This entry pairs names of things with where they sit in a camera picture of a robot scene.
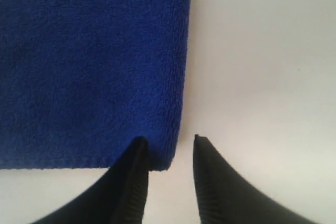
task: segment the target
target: towel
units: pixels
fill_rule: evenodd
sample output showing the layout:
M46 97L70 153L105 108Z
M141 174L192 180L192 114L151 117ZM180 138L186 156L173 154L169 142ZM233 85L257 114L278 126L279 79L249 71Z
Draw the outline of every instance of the towel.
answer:
M109 167L138 136L167 169L190 0L0 0L0 168Z

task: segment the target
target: white surface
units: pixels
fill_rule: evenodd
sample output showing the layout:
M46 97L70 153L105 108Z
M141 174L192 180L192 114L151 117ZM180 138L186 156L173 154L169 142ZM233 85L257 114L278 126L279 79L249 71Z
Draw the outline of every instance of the white surface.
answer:
M336 0L192 0L180 142L150 176L144 224L199 223L195 133L268 196L336 223L335 42ZM33 221L103 172L1 171L0 223Z

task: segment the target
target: blue towel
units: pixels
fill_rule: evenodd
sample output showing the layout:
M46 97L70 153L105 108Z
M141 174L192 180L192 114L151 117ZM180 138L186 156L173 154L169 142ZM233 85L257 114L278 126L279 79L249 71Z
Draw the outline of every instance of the blue towel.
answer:
M190 0L0 0L0 168L175 153Z

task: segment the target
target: white background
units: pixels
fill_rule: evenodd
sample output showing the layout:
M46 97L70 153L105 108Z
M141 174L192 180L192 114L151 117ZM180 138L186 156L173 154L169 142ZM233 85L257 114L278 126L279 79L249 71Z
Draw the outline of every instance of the white background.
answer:
M192 0L176 157L150 175L144 224L199 223L193 135L253 185L336 223L336 0ZM27 223L80 194L93 170L0 171L0 223Z

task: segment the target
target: terry cloth texture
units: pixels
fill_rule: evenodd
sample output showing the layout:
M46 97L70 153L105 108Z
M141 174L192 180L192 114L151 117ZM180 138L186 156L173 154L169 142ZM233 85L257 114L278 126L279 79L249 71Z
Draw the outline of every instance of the terry cloth texture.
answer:
M0 168L175 153L190 0L0 0Z

